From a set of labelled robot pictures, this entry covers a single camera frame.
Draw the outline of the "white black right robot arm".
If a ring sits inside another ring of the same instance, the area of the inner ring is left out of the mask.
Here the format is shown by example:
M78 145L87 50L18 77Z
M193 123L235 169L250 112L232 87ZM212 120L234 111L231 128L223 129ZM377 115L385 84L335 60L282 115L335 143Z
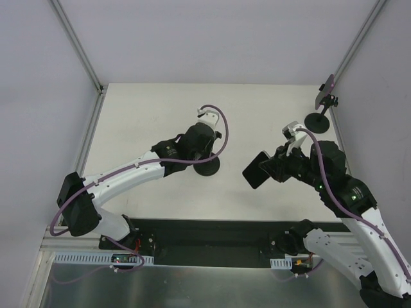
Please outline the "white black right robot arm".
M308 219L276 241L280 250L318 255L353 283L367 307L410 307L410 265L394 244L369 188L347 174L345 154L334 142L315 141L309 156L291 142L272 157L262 151L243 176L253 189L269 178L279 183L294 178L311 186L354 235L365 257L357 257Z

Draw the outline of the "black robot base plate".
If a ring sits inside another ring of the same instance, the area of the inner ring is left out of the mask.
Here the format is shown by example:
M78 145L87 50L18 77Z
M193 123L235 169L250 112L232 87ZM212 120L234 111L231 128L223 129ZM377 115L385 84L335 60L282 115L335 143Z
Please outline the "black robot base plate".
M223 268L269 268L287 252L304 255L292 235L296 221L133 219L134 246L154 264Z

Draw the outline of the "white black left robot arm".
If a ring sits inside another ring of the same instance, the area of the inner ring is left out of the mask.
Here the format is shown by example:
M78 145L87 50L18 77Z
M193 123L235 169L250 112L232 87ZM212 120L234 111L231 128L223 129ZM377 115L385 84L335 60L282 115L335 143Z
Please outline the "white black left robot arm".
M57 198L57 216L63 217L66 232L73 237L95 233L109 238L121 249L133 247L136 228L125 214L114 214L103 205L114 197L147 182L165 178L193 166L202 176L215 174L220 161L213 152L217 139L228 138L214 126L198 122L186 133L160 141L135 160L100 174L64 178Z

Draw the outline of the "black smartphone silver edge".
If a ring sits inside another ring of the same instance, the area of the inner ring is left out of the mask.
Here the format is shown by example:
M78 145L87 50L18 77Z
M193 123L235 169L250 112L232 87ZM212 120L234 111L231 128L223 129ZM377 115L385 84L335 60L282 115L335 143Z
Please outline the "black smartphone silver edge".
M261 151L242 171L244 179L253 189L257 189L270 178L269 174L266 171L262 170L259 166L261 162L264 162L269 158L270 156L266 151Z

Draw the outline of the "black phone stand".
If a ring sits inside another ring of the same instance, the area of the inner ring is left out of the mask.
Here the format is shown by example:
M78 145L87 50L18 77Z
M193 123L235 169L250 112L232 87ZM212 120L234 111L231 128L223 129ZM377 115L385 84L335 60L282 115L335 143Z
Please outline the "black phone stand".
M304 119L304 125L307 129L313 133L322 134L328 131L330 127L329 119L325 116L325 113L330 107L338 106L338 98L332 94L324 96L322 99L316 100L315 109L323 107L322 112L313 112L308 114Z
M200 176L213 176L220 168L220 159L218 157L202 164L194 164L193 169Z

